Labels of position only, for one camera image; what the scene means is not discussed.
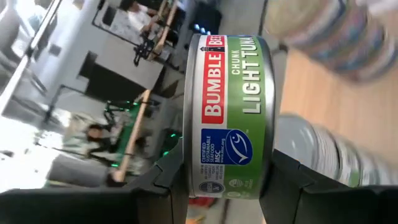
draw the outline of fish logo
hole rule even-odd
[[[226,135],[226,153],[237,165],[250,163],[253,157],[253,147],[250,139],[240,130],[231,130]]]

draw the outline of seated person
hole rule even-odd
[[[86,137],[89,142],[96,142],[99,144],[98,148],[89,149],[86,151],[86,157],[90,157],[92,153],[95,152],[108,152],[108,153],[116,153],[119,148],[121,139],[113,144],[111,140],[111,129],[113,125],[107,124],[91,124],[88,126]],[[141,137],[136,140],[136,145],[143,149],[146,145],[145,137]]]
[[[139,30],[139,32],[150,34],[154,30],[159,29],[158,23],[161,20],[157,16],[156,10],[149,9],[146,6],[138,4],[136,1],[123,1],[120,9],[127,12],[130,24],[133,28]],[[178,37],[173,32],[169,32],[167,40],[175,45],[178,42]]]

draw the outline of metal can lid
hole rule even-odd
[[[265,18],[267,31],[283,37],[300,30],[313,21],[325,5],[325,0],[269,1]]]
[[[312,125],[293,114],[278,117],[275,148],[308,168],[315,169],[317,139]]]

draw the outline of blue msc label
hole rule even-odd
[[[253,158],[253,147],[246,134],[237,129],[202,129],[202,164],[246,165]]]
[[[221,193],[224,190],[224,187],[213,181],[203,182],[199,185],[199,189],[206,193]]]

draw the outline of desk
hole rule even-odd
[[[379,19],[398,37],[398,11]],[[324,125],[398,164],[398,65],[376,81],[354,85],[291,50],[280,111]]]

